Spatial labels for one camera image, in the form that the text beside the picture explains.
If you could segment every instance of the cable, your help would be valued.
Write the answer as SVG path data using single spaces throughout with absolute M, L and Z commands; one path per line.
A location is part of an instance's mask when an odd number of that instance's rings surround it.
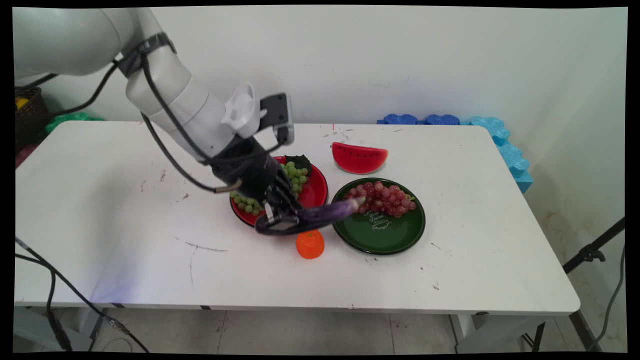
M 151 88 L 151 91 L 154 93 L 154 96 L 156 97 L 158 102 L 160 102 L 160 105 L 162 106 L 162 109 L 169 116 L 169 119 L 171 119 L 171 122 L 173 122 L 173 125 L 178 129 L 178 132 L 180 133 L 180 135 L 182 135 L 182 137 L 189 144 L 189 146 L 201 158 L 204 159 L 203 161 L 201 161 L 201 164 L 203 164 L 203 165 L 211 165 L 211 164 L 214 164 L 214 163 L 232 163 L 232 162 L 235 162 L 235 161 L 243 161 L 243 160 L 248 160 L 248 159 L 252 159 L 252 158 L 258 158 L 260 156 L 264 156 L 265 154 L 269 154 L 271 151 L 277 150 L 281 146 L 280 144 L 278 144 L 278 145 L 275 145 L 274 147 L 272 147 L 272 148 L 270 148 L 268 150 L 262 151 L 262 152 L 257 152 L 255 154 L 248 154 L 248 155 L 244 155 L 244 156 L 238 156 L 238 157 L 229 158 L 229 159 L 214 159 L 214 158 L 208 157 L 208 155 L 206 155 L 205 152 L 202 151 L 195 144 L 195 142 L 193 142 L 191 137 L 187 134 L 187 132 L 182 127 L 182 124 L 180 124 L 178 119 L 173 114 L 173 111 L 167 105 L 166 101 L 164 101 L 164 99 L 162 98 L 162 95 L 160 95 L 160 92 L 158 91 L 158 89 L 156 87 L 156 83 L 154 82 L 153 78 L 151 77 L 151 70 L 149 69 L 149 60 L 147 59 L 147 55 L 143 54 L 142 57 L 141 57 L 141 61 L 142 61 L 142 70 L 143 70 L 143 72 L 145 74 L 145 78 L 147 79 L 147 83 L 149 84 L 149 87 Z
M 62 275 L 58 269 L 56 269 L 55 267 L 53 267 L 53 265 L 51 265 L 49 262 L 47 262 L 42 256 L 40 256 L 37 252 L 35 252 L 32 248 L 29 247 L 29 245 L 25 244 L 24 242 L 22 242 L 22 240 L 20 240 L 17 236 L 15 237 L 15 242 L 20 245 L 20 247 L 22 247 L 24 250 L 28 251 L 31 255 L 33 255 L 34 258 L 36 258 L 39 262 L 35 261 L 34 259 L 30 259 L 26 256 L 20 255 L 20 254 L 16 254 L 15 257 L 16 258 L 20 258 L 20 259 L 25 259 L 28 261 L 31 261 L 33 263 L 38 263 L 46 268 L 49 269 L 49 271 L 54 272 L 65 284 L 67 284 L 67 286 L 82 300 L 84 301 L 85 304 L 87 304 L 88 307 L 91 308 L 91 310 L 95 311 L 98 315 L 100 315 L 101 318 L 103 318 L 105 321 L 107 321 L 107 323 L 112 326 L 113 328 L 115 328 L 116 330 L 128 335 L 129 337 L 131 337 L 131 339 L 133 341 L 135 341 L 141 348 L 142 350 L 144 350 L 144 352 L 149 352 L 149 350 L 147 350 L 147 348 L 142 345 L 142 343 L 140 342 L 140 340 L 138 340 L 132 333 L 131 331 L 129 331 L 129 329 L 127 329 L 127 327 L 119 322 L 118 320 L 108 316 L 107 314 L 103 313 L 102 311 L 100 311 L 97 307 L 95 307 L 89 300 L 86 299 L 86 297 L 84 297 L 80 291 L 78 291 L 76 289 L 75 286 L 73 286 L 71 284 L 71 282 L 69 282 L 69 280 L 67 280 L 66 277 L 64 277 L 64 275 Z
M 173 165 L 173 167 L 175 167 L 176 170 L 178 170 L 178 172 L 182 176 L 186 177 L 187 180 L 191 181 L 195 186 L 203 190 L 210 191 L 212 193 L 219 193 L 219 192 L 230 192 L 231 190 L 235 190 L 242 185 L 242 179 L 238 179 L 236 183 L 233 184 L 232 186 L 226 186 L 221 188 L 212 188 L 210 186 L 202 184 L 200 181 L 197 181 L 196 179 L 191 177 L 191 175 L 189 175 L 186 171 L 184 171 L 184 169 L 178 164 L 178 162 L 175 161 L 171 153 L 169 153 L 169 150 L 167 150 L 166 147 L 164 146 L 164 143 L 162 142 L 162 140 L 160 140 L 160 137 L 158 137 L 158 134 L 156 133 L 156 130 L 151 124 L 151 121 L 149 121 L 149 118 L 145 114 L 142 114 L 142 119 L 145 121 L 145 124 L 147 125 L 149 132 L 151 132 L 151 136 L 153 136 L 158 146 L 160 146 L 160 150 L 162 150 L 166 158 L 169 159 L 169 162 Z
M 55 78 L 56 76 L 58 76 L 58 74 L 49 74 L 49 75 L 45 75 L 43 77 L 41 77 L 40 79 L 37 79 L 36 81 L 29 83 L 27 85 L 21 86 L 17 89 L 15 89 L 13 96 L 18 96 L 20 95 L 22 92 L 25 92 L 27 90 L 29 90 L 30 88 L 34 88 L 42 83 L 46 83 L 47 81 Z
M 611 300 L 609 300 L 609 305 L 607 306 L 607 312 L 604 316 L 604 325 L 602 326 L 602 332 L 596 338 L 596 340 L 587 348 L 587 351 L 591 351 L 591 349 L 596 346 L 596 344 L 604 337 L 604 333 L 607 331 L 607 324 L 609 323 L 609 313 L 611 312 L 611 306 L 613 305 L 613 300 L 616 300 L 616 295 L 620 288 L 622 287 L 622 282 L 625 280 L 625 246 L 622 246 L 622 257 L 620 259 L 620 281 L 618 281 L 618 286 L 616 290 L 613 292 L 611 296 Z
M 76 112 L 78 110 L 82 110 L 82 109 L 86 108 L 87 106 L 93 104 L 93 102 L 98 98 L 98 95 L 100 95 L 100 93 L 102 92 L 102 88 L 104 88 L 104 85 L 107 83 L 107 80 L 109 80 L 109 78 L 111 77 L 113 72 L 118 68 L 118 61 L 117 60 L 111 60 L 111 62 L 113 63 L 113 66 L 111 66 L 111 68 L 109 68 L 109 70 L 104 75 L 104 77 L 102 77 L 102 80 L 100 81 L 100 84 L 98 85 L 98 87 L 95 89 L 95 92 L 93 93 L 91 98 L 89 98 L 89 100 L 87 100 L 84 104 L 78 105 L 75 108 L 57 111 L 55 113 L 49 113 L 49 114 L 46 114 L 46 115 L 41 115 L 41 116 L 36 116 L 36 117 L 21 117 L 21 118 L 16 118 L 16 120 L 19 119 L 20 121 L 31 121 L 31 120 L 49 119 L 49 118 L 53 118 L 53 117 L 60 116 L 60 115 L 74 113 L 74 112 Z
M 73 351 L 71 347 L 71 341 L 69 340 L 67 333 L 62 327 L 62 324 L 60 324 L 60 321 L 56 319 L 55 315 L 53 314 L 53 310 L 51 310 L 51 300 L 53 300 L 53 293 L 54 291 L 56 291 L 56 273 L 39 260 L 31 259 L 20 254 L 16 254 L 15 257 L 26 260 L 26 261 L 30 261 L 32 263 L 36 263 L 40 266 L 44 266 L 48 268 L 49 271 L 51 272 L 51 287 L 49 288 L 49 298 L 47 298 L 47 320 L 49 321 L 49 326 L 51 327 L 51 331 L 53 331 L 53 334 L 55 335 L 60 348 L 64 351 Z

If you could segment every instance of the grape bunch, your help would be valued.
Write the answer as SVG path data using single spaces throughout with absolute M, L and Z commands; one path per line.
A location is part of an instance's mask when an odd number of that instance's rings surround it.
M 344 195 L 344 198 L 353 199 L 362 196 L 366 197 L 366 200 L 357 210 L 360 214 L 371 210 L 374 213 L 401 218 L 405 213 L 416 208 L 415 202 L 412 201 L 415 198 L 405 194 L 396 185 L 387 188 L 380 181 L 376 181 L 374 184 L 368 182 L 351 188 Z
M 244 197 L 235 190 L 231 191 L 229 193 L 229 196 L 233 198 L 234 202 L 237 204 L 240 210 L 245 210 L 247 213 L 250 213 L 255 217 L 260 215 L 261 211 L 264 211 L 262 205 L 260 205 L 260 203 L 255 199 Z
M 296 164 L 293 161 L 285 164 L 280 164 L 282 170 L 284 170 L 285 174 L 289 177 L 291 181 L 291 186 L 293 189 L 293 193 L 295 194 L 296 199 L 298 199 L 299 194 L 302 192 L 302 188 L 304 184 L 309 181 L 307 175 L 309 174 L 309 170 L 306 168 L 296 168 Z

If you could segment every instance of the blue foam block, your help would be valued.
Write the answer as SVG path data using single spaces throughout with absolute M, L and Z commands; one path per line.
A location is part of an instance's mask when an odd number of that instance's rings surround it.
M 529 175 L 528 171 L 525 171 L 520 177 L 516 177 L 515 179 L 516 184 L 518 184 L 522 193 L 525 193 L 531 184 L 533 184 L 533 179 L 531 178 L 531 175 Z
M 489 130 L 489 134 L 493 139 L 493 142 L 502 146 L 507 142 L 509 135 L 511 134 L 509 130 L 504 128 L 504 123 L 502 120 L 495 117 L 479 117 L 474 116 L 468 120 L 471 125 L 482 126 L 483 128 Z
M 510 143 L 498 146 L 498 151 L 514 178 L 522 176 L 529 167 L 529 162 L 522 157 L 522 151 Z
M 423 123 L 425 125 L 460 125 L 460 119 L 450 114 L 443 116 L 431 114 L 424 118 Z
M 396 115 L 389 114 L 385 116 L 383 120 L 378 120 L 376 124 L 386 124 L 386 125 L 416 125 L 418 119 L 409 114 L 404 115 Z

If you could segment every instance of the watermelon slice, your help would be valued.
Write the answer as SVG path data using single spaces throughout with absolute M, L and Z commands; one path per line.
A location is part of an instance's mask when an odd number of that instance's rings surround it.
M 347 145 L 339 142 L 331 144 L 331 151 L 338 166 L 352 174 L 368 174 L 376 171 L 384 164 L 389 155 L 389 151 L 386 149 Z

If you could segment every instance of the robotic hand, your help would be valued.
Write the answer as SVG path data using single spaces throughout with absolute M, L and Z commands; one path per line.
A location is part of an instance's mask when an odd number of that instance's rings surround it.
M 253 138 L 272 127 L 278 147 L 293 142 L 288 96 L 258 100 L 246 84 L 223 104 L 183 66 L 149 8 L 13 8 L 16 79 L 44 72 L 91 74 L 118 53 L 123 56 L 118 68 L 128 79 L 127 98 L 152 134 L 149 120 L 229 185 L 212 191 L 237 189 L 259 201 L 266 210 L 255 224 L 259 233 L 308 231 L 357 209 L 356 200 L 303 209 L 280 165 Z

